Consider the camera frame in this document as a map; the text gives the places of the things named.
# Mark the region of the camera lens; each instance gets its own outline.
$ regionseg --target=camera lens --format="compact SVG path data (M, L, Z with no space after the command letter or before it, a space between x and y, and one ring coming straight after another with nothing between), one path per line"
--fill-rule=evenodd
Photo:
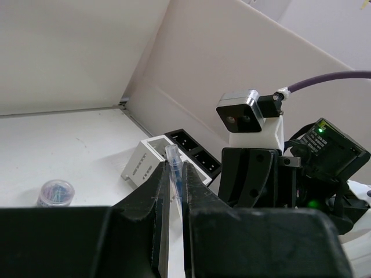
M242 116L241 119L245 123L249 123L251 121L249 116Z
M227 117L227 122L228 123L235 123L236 122L236 120L233 118L233 117Z

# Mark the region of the camera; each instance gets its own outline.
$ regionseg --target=camera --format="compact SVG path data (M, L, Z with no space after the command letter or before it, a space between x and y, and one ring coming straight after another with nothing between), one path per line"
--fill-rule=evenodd
M259 93L256 90L226 93L221 97L216 112L229 132L260 132L264 118L258 99Z

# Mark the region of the cable connector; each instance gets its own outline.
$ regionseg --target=cable connector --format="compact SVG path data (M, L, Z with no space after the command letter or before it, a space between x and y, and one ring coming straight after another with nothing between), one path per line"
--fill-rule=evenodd
M289 91L289 89L287 87L278 89L277 93L282 95L282 97L283 97L282 100L287 100L289 98L289 96L291 95L291 92Z

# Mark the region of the clear plastic vial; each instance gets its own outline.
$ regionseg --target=clear plastic vial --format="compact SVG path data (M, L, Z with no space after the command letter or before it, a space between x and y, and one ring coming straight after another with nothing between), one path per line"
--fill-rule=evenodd
M37 200L38 207L67 207L75 195L74 187L67 181L51 180L44 184Z

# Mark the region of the green light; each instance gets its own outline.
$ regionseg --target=green light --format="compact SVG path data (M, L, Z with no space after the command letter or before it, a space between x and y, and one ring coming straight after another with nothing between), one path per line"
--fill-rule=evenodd
M311 207L312 209L318 209L320 206L320 202L316 200L310 201L307 205L307 207Z

